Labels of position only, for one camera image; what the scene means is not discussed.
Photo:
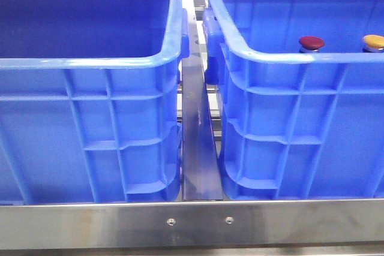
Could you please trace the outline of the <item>red mushroom push button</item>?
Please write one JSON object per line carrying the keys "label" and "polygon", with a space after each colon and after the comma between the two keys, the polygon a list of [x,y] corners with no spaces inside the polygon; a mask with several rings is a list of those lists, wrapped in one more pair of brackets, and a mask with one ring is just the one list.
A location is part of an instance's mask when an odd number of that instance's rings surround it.
{"label": "red mushroom push button", "polygon": [[325,41],[317,36],[305,35],[299,39],[300,53],[318,53],[325,46]]}

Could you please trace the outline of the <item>yellow push button sideways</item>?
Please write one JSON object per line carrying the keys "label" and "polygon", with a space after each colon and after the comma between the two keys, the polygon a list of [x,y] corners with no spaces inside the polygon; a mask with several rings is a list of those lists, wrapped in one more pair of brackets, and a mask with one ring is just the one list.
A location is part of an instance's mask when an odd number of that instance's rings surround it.
{"label": "yellow push button sideways", "polygon": [[384,37],[381,35],[370,34],[362,38],[364,42],[363,51],[367,53],[383,53]]}

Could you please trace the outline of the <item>left blue plastic crate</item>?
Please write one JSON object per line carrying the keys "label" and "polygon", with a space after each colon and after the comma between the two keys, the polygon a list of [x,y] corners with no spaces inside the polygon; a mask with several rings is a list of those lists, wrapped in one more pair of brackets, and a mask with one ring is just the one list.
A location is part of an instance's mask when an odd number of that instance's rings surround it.
{"label": "left blue plastic crate", "polygon": [[182,0],[1,0],[1,204],[172,201]]}

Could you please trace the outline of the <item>blue plastic crate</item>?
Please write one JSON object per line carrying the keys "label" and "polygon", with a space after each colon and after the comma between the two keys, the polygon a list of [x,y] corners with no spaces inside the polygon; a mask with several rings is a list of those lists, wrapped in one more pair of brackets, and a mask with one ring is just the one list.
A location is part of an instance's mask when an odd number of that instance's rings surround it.
{"label": "blue plastic crate", "polygon": [[1,0],[1,204],[172,201],[182,0]]}
{"label": "blue plastic crate", "polygon": [[[383,0],[209,0],[233,200],[383,196]],[[299,39],[322,38],[318,53]]]}

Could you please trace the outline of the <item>right blue plastic crate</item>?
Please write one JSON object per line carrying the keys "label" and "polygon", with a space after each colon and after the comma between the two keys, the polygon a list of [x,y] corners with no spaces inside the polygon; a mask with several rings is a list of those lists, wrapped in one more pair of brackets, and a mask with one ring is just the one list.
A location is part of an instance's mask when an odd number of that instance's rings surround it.
{"label": "right blue plastic crate", "polygon": [[[209,0],[233,200],[383,196],[383,0]],[[322,38],[318,53],[299,39]]]}

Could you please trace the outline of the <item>steel front rail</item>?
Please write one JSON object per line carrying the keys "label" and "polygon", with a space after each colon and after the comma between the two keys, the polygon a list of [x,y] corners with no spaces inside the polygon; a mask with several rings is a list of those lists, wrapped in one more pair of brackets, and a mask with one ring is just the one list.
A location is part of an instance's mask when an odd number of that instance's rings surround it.
{"label": "steel front rail", "polygon": [[383,241],[383,200],[2,206],[1,249]]}

